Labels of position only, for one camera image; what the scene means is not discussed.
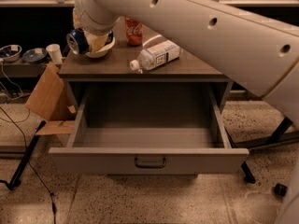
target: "drawer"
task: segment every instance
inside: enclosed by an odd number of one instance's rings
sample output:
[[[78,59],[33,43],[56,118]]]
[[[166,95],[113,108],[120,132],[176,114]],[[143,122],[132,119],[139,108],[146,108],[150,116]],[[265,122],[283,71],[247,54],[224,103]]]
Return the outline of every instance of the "drawer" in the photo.
[[[249,152],[230,147],[209,83],[101,82],[50,154],[72,174],[196,175],[236,172]]]

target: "speckled floor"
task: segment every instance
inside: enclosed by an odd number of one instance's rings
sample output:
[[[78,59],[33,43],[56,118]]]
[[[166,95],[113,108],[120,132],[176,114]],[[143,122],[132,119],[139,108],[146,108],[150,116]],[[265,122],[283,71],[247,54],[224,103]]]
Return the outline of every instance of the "speckled floor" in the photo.
[[[0,104],[16,121],[25,119],[23,104]],[[281,115],[261,101],[228,101],[223,111],[227,130],[236,142],[270,135]],[[0,118],[7,119],[2,111]],[[40,117],[30,114],[18,123],[27,142]],[[23,144],[21,132],[0,120],[0,143]],[[298,144],[255,149],[248,165],[256,178],[246,183],[239,170],[232,175],[123,176],[65,175],[48,155],[62,144],[55,136],[40,137],[31,165],[54,193],[56,223],[231,223],[272,224],[282,199],[272,192],[288,185]],[[0,159],[0,179],[10,180],[20,160]],[[8,190],[0,184],[0,223],[54,223],[48,191],[28,165],[21,185]]]

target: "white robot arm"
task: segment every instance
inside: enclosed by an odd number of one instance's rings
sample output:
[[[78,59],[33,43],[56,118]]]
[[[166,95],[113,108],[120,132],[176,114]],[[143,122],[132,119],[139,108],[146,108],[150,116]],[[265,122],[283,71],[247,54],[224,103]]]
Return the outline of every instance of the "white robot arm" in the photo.
[[[95,35],[109,33],[119,16],[142,22],[262,97],[299,128],[298,27],[211,0],[76,0],[75,10]],[[293,223],[296,179],[278,223]]]

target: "black drawer handle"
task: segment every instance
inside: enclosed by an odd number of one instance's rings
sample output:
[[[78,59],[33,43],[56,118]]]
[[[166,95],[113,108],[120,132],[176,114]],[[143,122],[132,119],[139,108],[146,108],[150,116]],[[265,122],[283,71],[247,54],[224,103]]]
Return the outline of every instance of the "black drawer handle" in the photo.
[[[140,165],[138,164],[138,158],[135,158],[135,167],[143,169],[161,169],[166,166],[166,158],[163,158],[163,163],[161,165]]]

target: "bottle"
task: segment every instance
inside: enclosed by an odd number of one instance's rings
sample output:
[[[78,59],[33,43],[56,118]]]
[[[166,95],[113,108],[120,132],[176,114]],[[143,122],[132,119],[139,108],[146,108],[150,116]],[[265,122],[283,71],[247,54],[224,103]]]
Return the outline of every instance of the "bottle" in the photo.
[[[127,44],[130,46],[139,46],[142,44],[142,23],[130,18],[124,18]]]
[[[182,48],[170,40],[166,40],[151,48],[141,50],[137,60],[130,62],[134,71],[142,73],[143,69],[152,70],[179,57]]]

